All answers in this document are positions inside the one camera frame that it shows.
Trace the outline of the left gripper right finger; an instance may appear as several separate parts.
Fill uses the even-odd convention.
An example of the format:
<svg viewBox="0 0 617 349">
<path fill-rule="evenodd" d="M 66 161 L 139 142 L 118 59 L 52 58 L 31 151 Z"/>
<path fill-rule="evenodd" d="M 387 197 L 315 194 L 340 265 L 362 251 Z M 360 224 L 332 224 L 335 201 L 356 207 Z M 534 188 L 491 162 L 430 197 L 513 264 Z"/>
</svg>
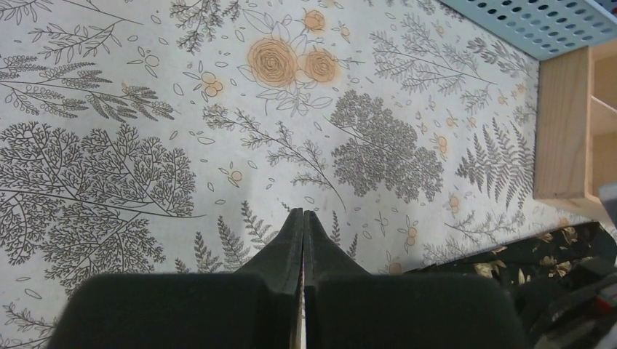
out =
<svg viewBox="0 0 617 349">
<path fill-rule="evenodd" d="M 455 273 L 368 273 L 303 218 L 308 348 L 527 348 L 496 282 Z"/>
</svg>

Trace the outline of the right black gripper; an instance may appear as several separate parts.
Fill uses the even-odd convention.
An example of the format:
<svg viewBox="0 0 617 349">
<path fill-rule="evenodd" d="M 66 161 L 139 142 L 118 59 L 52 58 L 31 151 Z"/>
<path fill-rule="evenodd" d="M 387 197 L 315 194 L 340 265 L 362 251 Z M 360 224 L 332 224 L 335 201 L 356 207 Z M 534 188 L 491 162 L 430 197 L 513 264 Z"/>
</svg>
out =
<svg viewBox="0 0 617 349">
<path fill-rule="evenodd" d="M 523 284 L 514 305 L 532 348 L 616 347 L 616 266 L 604 259 Z"/>
</svg>

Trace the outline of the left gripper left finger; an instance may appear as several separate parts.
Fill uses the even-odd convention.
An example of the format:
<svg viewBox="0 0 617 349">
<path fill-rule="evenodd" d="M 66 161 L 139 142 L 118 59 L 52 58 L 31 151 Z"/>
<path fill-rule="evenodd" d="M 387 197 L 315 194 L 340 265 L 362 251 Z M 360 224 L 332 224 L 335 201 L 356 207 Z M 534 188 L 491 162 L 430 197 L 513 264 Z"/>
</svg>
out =
<svg viewBox="0 0 617 349">
<path fill-rule="evenodd" d="M 299 348 L 303 210 L 233 273 L 102 274 L 68 301 L 50 348 Z"/>
</svg>

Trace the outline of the dark floral necktie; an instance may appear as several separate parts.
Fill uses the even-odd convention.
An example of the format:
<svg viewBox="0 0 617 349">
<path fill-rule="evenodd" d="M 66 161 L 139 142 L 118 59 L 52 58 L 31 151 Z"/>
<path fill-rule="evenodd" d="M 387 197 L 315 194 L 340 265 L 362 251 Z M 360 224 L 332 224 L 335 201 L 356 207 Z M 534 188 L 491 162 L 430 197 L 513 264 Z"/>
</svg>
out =
<svg viewBox="0 0 617 349">
<path fill-rule="evenodd" d="M 514 288 L 540 278 L 562 278 L 592 258 L 616 262 L 616 240 L 597 221 L 565 226 L 417 272 L 478 275 Z"/>
</svg>

